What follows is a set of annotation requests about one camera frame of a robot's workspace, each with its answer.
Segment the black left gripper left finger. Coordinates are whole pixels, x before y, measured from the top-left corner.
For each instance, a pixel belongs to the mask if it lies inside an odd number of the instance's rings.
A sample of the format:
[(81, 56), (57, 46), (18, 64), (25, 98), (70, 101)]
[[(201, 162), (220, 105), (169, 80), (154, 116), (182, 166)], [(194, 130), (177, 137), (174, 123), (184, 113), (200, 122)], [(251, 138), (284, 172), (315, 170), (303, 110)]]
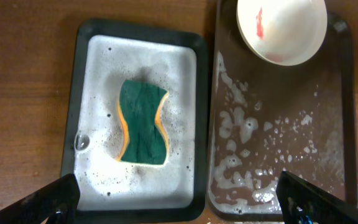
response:
[(74, 174), (67, 174), (0, 210), (0, 223), (73, 223), (80, 199)]

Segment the green yellow sponge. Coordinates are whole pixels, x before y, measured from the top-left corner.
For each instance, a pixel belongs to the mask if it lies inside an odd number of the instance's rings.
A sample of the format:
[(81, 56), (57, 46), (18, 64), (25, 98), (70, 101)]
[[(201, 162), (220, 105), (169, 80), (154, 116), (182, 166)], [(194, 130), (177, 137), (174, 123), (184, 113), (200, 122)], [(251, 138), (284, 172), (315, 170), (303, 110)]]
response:
[(169, 138), (161, 112), (169, 92), (156, 85), (133, 80), (122, 84), (117, 113), (124, 142), (118, 160), (146, 165), (163, 165)]

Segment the cream plate with red stain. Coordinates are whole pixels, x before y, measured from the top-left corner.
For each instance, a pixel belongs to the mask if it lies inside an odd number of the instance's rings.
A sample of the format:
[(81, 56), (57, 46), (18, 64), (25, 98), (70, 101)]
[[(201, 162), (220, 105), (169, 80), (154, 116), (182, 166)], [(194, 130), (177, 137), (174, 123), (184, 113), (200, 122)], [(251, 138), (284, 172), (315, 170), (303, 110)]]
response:
[(261, 59), (294, 66), (312, 58), (328, 27), (324, 0), (238, 0), (242, 39)]

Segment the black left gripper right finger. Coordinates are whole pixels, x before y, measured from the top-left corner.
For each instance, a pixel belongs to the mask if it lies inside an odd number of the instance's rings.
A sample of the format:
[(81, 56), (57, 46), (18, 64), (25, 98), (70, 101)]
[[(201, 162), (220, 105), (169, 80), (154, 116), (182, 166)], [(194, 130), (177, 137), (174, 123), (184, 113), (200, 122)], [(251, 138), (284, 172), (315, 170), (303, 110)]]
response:
[(291, 172), (280, 174), (277, 198), (285, 223), (358, 224), (358, 208)]

